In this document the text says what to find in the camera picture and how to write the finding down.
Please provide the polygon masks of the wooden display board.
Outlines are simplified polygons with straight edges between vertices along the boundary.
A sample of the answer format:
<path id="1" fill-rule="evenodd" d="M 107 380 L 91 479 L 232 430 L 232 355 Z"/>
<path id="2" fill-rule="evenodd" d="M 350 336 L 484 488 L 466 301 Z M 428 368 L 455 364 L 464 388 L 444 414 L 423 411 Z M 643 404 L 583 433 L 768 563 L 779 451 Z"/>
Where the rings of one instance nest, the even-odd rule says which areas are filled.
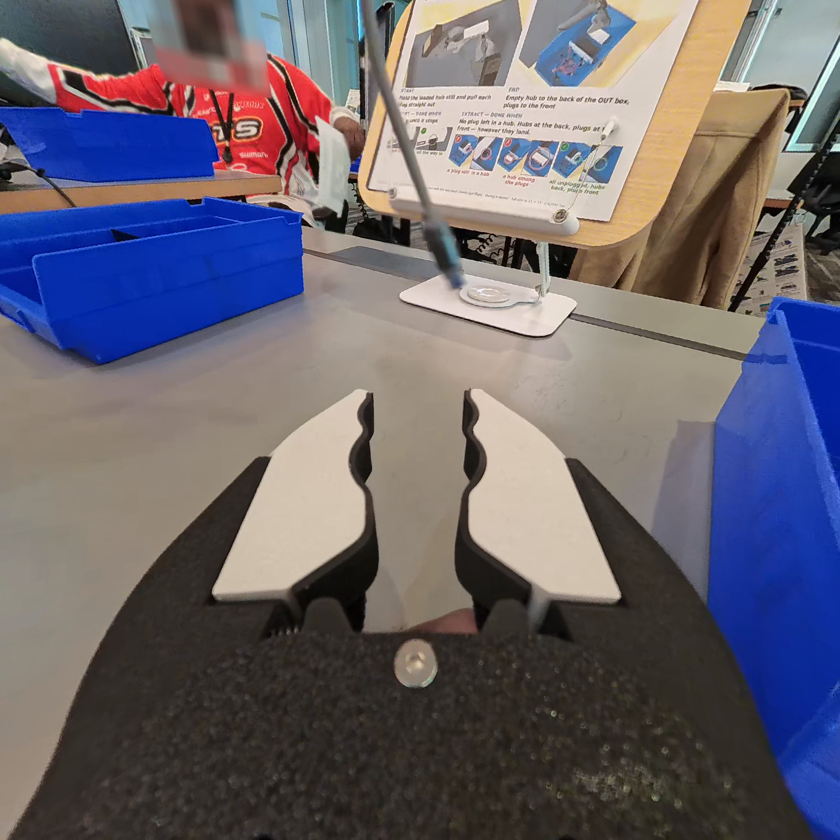
<path id="1" fill-rule="evenodd" d="M 386 71 L 393 90 L 406 22 L 396 24 Z M 651 223 L 686 157 L 711 94 L 731 51 L 748 2 L 697 2 L 643 143 L 608 222 L 581 221 L 580 230 L 551 244 L 578 249 L 620 245 Z"/>

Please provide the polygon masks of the printed instruction sheet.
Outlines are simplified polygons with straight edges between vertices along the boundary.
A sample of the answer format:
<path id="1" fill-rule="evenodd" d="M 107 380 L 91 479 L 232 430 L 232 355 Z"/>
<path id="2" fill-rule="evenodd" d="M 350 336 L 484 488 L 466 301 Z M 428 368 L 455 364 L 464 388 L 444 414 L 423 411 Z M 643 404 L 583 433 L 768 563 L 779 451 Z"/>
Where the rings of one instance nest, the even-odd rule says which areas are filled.
<path id="1" fill-rule="evenodd" d="M 697 2 L 413 2 L 393 91 L 440 213 L 608 222 Z"/>

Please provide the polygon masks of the white paper sheet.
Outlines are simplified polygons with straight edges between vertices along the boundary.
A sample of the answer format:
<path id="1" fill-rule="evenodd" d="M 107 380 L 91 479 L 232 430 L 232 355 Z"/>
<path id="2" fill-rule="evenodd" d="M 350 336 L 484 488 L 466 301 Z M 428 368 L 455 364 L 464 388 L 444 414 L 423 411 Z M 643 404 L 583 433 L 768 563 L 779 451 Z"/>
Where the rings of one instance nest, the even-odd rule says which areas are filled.
<path id="1" fill-rule="evenodd" d="M 342 133 L 316 118 L 319 140 L 318 206 L 341 216 L 350 176 L 350 151 Z"/>

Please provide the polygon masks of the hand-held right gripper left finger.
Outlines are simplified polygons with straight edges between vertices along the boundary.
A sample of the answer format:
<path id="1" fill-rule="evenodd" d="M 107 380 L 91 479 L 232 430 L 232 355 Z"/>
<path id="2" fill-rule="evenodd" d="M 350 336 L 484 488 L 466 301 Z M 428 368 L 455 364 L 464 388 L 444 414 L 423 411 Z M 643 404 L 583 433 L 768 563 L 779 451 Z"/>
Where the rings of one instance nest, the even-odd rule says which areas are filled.
<path id="1" fill-rule="evenodd" d="M 217 602 L 363 599 L 378 571 L 373 394 L 362 389 L 299 426 L 267 467 L 212 589 Z"/>

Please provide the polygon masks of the blue plastic bin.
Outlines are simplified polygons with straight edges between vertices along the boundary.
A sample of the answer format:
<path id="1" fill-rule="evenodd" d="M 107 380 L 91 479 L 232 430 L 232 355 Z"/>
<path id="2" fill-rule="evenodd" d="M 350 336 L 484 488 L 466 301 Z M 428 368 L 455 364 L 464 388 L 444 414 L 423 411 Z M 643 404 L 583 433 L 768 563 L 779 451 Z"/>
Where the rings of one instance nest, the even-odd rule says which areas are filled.
<path id="1" fill-rule="evenodd" d="M 838 306 L 774 299 L 715 429 L 708 605 L 788 791 L 838 838 Z"/>
<path id="2" fill-rule="evenodd" d="M 302 215 L 206 197 L 2 216 L 2 317 L 106 364 L 302 294 Z"/>
<path id="3" fill-rule="evenodd" d="M 199 119 L 6 107 L 1 122 L 27 163 L 54 179 L 196 179 L 212 176 L 218 161 L 212 131 Z"/>

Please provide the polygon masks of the white printed floor sign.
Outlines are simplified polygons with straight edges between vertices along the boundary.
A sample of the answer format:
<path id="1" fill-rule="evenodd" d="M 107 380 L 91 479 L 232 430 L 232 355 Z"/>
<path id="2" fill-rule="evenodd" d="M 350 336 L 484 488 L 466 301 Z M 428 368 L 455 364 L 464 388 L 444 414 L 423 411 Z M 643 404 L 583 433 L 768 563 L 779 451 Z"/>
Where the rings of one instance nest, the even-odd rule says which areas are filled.
<path id="1" fill-rule="evenodd" d="M 794 221 L 785 228 L 736 312 L 764 318 L 775 298 L 809 300 L 801 222 Z"/>

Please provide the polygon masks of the thin black pole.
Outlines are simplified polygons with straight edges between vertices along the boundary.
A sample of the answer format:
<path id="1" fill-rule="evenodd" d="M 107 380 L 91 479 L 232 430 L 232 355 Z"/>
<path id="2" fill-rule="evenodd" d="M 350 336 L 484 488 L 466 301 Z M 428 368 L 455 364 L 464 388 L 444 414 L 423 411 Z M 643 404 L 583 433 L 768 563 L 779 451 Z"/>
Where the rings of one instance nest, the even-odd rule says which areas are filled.
<path id="1" fill-rule="evenodd" d="M 739 288 L 736 290 L 736 293 L 731 298 L 727 309 L 728 312 L 736 312 L 739 309 L 743 300 L 747 297 L 752 284 L 758 278 L 761 271 L 766 267 L 771 256 L 771 252 L 777 245 L 784 230 L 793 219 L 795 213 L 800 208 L 803 200 L 805 199 L 805 195 L 816 180 L 816 177 L 820 174 L 829 154 L 832 153 L 832 148 L 838 138 L 839 116 L 836 117 L 830 133 L 820 146 L 819 151 L 815 154 L 812 163 L 809 164 L 810 168 L 806 170 L 805 179 L 799 185 L 798 189 L 794 191 L 792 199 L 789 201 L 788 206 L 785 208 L 779 222 L 771 232 L 770 238 L 756 256 L 747 275 L 744 277 Z"/>

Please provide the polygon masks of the tan hanging cloth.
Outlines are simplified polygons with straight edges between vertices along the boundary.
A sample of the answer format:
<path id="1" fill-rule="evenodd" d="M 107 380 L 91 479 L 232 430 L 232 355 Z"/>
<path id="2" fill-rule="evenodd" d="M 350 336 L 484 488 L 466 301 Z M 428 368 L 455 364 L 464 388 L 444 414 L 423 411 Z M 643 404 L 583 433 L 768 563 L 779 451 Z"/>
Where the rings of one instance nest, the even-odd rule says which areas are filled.
<path id="1" fill-rule="evenodd" d="M 579 250 L 570 278 L 726 309 L 773 180 L 790 101 L 782 87 L 712 93 L 656 218 L 629 244 Z"/>

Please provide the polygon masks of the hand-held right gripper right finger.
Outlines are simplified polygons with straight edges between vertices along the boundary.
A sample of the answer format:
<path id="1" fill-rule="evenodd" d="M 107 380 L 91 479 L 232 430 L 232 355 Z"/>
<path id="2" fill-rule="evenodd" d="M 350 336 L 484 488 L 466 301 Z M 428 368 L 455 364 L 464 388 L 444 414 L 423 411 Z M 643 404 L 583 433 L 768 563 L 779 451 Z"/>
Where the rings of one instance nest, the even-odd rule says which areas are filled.
<path id="1" fill-rule="evenodd" d="M 465 391 L 461 423 L 467 483 L 455 572 L 476 624 L 505 601 L 518 603 L 536 631 L 556 604 L 620 606 L 621 588 L 559 446 L 480 388 Z"/>

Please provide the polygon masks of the wood-edged white desk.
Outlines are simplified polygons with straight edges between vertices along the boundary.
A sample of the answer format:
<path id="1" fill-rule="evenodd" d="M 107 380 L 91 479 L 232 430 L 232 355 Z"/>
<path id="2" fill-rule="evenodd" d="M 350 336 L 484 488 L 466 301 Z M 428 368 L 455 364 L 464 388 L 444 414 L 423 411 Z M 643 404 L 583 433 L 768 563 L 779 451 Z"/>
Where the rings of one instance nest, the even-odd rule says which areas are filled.
<path id="1" fill-rule="evenodd" d="M 193 201 L 206 196 L 230 198 L 279 193 L 282 188 L 278 175 L 243 171 L 216 171 L 212 177 L 163 181 L 76 182 L 54 178 L 54 182 L 79 207 L 172 199 Z M 58 192 L 30 171 L 17 173 L 10 182 L 1 184 L 1 215 L 43 212 L 67 206 L 67 201 Z"/>

